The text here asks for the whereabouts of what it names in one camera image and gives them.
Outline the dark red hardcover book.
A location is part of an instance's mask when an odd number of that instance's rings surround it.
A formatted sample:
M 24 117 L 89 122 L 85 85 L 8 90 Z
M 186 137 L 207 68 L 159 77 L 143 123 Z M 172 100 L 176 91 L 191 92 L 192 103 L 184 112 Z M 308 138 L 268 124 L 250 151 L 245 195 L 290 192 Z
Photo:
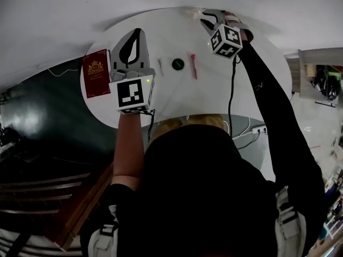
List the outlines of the dark red hardcover book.
M 82 70 L 88 99 L 110 94 L 110 53 L 107 49 L 83 57 Z

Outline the person's left forearm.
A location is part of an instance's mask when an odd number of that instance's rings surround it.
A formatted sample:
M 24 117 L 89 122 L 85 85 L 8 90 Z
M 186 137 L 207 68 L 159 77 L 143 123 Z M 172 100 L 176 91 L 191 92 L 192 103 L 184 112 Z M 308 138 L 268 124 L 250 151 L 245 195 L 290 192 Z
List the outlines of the person's left forearm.
M 144 143 L 140 114 L 121 115 L 113 160 L 112 184 L 137 190 L 143 174 Z

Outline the person's right forearm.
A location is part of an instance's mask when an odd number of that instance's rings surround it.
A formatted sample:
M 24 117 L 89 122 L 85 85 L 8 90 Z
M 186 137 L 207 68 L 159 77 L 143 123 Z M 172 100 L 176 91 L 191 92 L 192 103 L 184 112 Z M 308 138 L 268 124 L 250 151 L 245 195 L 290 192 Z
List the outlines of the person's right forearm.
M 247 40 L 242 44 L 238 56 L 248 74 L 269 137 L 288 135 L 291 143 L 304 143 L 287 94 L 252 45 Z

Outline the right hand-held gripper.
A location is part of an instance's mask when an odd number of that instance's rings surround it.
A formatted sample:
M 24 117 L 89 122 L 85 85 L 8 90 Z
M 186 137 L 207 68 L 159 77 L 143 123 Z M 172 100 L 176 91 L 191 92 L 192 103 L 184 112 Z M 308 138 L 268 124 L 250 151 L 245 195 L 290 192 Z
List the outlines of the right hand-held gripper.
M 213 24 L 206 19 L 201 19 L 200 23 L 208 34 L 212 34 L 210 38 L 212 54 L 231 59 L 242 49 L 242 39 L 240 30 L 228 26 L 223 13 L 216 9 L 206 9 L 203 15 L 215 17 L 216 23 Z

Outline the person's right hand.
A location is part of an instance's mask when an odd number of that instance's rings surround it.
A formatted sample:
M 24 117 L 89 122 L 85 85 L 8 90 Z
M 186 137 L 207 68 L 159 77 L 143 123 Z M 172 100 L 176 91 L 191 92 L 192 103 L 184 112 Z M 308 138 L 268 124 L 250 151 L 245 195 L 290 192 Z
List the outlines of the person's right hand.
M 231 12 L 224 12 L 224 20 L 227 22 L 228 26 L 236 27 L 240 30 L 240 35 L 242 41 L 251 42 L 253 40 L 253 33 L 251 32 L 248 25 L 242 23 L 239 18 Z

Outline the grey wooden shelf unit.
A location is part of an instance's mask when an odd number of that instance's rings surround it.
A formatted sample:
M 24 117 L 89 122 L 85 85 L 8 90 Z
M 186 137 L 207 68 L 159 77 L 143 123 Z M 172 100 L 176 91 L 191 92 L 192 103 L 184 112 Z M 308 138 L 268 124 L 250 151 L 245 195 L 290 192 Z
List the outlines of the grey wooden shelf unit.
M 301 98 L 343 109 L 343 47 L 299 50 L 286 61 Z

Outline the dark wooden slatted bench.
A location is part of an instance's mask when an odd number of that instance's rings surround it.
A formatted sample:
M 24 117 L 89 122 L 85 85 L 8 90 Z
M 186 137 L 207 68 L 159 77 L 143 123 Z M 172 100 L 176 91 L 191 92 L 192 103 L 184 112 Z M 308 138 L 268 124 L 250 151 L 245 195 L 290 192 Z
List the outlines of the dark wooden slatted bench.
M 0 184 L 0 229 L 43 236 L 67 251 L 111 176 L 108 166 L 80 175 Z

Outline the striped cushion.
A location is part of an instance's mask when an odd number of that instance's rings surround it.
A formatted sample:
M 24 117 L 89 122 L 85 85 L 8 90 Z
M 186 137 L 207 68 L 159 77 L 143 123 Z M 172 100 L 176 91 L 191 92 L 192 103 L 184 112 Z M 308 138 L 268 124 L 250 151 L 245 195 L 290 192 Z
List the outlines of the striped cushion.
M 6 257 L 19 233 L 0 229 L 0 257 Z M 77 237 L 71 247 L 64 251 L 44 236 L 30 236 L 18 253 L 18 257 L 82 257 L 80 239 Z

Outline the round white table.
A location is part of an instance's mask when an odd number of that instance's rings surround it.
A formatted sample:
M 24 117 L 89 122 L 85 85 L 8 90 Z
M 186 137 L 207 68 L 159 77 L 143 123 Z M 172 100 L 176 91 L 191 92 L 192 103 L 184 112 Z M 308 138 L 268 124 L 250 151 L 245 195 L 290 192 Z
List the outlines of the round white table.
M 249 18 L 239 17 L 253 32 L 251 45 L 282 86 L 288 100 L 292 91 L 290 69 L 282 52 L 273 45 Z M 146 35 L 150 67 L 156 71 L 152 108 L 157 122 L 192 114 L 225 114 L 230 98 L 232 60 L 211 54 L 210 36 L 194 19 L 190 10 L 181 7 L 158 9 L 122 20 L 101 33 L 86 54 L 101 49 L 112 51 L 118 41 L 135 28 Z M 193 77 L 190 55 L 196 55 L 197 79 Z M 184 60 L 181 71 L 172 68 L 175 58 Z M 119 112 L 114 108 L 111 95 L 88 99 L 81 71 L 80 86 L 90 112 L 102 123 L 117 128 Z M 236 67 L 234 96 L 231 113 L 262 121 L 247 72 L 242 63 Z M 260 168 L 267 180 L 275 181 L 272 171 L 267 135 L 240 150 L 242 156 Z

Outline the small dark green round cap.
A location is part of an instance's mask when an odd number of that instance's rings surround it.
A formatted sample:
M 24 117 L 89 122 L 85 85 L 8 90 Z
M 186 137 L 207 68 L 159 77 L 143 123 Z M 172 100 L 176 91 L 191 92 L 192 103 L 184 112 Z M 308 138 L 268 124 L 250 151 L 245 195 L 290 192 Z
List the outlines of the small dark green round cap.
M 185 63 L 184 63 L 184 61 L 183 61 L 182 59 L 180 59 L 180 58 L 175 58 L 175 59 L 172 61 L 171 65 L 172 65 L 172 68 L 173 68 L 174 70 L 180 71 L 180 70 L 184 69 Z

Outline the person's tan trousers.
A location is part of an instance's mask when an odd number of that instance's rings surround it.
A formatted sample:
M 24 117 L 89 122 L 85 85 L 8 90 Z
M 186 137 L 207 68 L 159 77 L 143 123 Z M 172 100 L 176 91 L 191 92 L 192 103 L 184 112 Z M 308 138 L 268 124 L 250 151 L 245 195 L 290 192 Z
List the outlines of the person's tan trousers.
M 220 114 L 191 115 L 186 118 L 185 123 L 179 117 L 159 122 L 151 136 L 150 142 L 167 132 L 187 125 L 210 125 L 218 127 L 227 133 L 229 132 L 229 125 Z

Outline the small pale object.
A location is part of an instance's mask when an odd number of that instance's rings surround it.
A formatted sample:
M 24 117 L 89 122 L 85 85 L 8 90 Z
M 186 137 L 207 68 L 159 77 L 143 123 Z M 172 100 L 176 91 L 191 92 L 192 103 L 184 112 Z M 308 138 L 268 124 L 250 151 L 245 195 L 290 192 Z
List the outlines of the small pale object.
M 197 20 L 201 18 L 203 10 L 200 7 L 185 7 L 184 14 L 192 20 Z

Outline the person's black shirt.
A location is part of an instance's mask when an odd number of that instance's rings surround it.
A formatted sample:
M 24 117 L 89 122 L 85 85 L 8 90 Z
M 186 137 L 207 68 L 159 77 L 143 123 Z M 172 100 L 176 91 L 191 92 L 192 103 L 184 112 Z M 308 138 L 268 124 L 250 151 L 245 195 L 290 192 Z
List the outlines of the person's black shirt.
M 209 125 L 180 127 L 155 139 L 137 190 L 111 185 L 80 235 L 84 257 L 105 224 L 117 257 L 277 257 L 275 223 L 288 208 L 305 219 L 307 254 L 327 209 L 322 172 L 299 127 L 267 127 L 275 181 L 244 160 L 230 136 Z

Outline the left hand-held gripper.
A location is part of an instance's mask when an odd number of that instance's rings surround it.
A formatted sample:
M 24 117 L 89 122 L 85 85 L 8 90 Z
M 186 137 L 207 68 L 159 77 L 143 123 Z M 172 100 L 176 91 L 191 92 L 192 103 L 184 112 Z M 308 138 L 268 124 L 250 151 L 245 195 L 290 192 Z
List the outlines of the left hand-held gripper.
M 149 111 L 154 90 L 155 70 L 149 67 L 146 36 L 141 28 L 126 33 L 110 53 L 113 70 L 109 88 L 115 108 L 123 115 Z M 142 69 L 127 69 L 131 66 Z

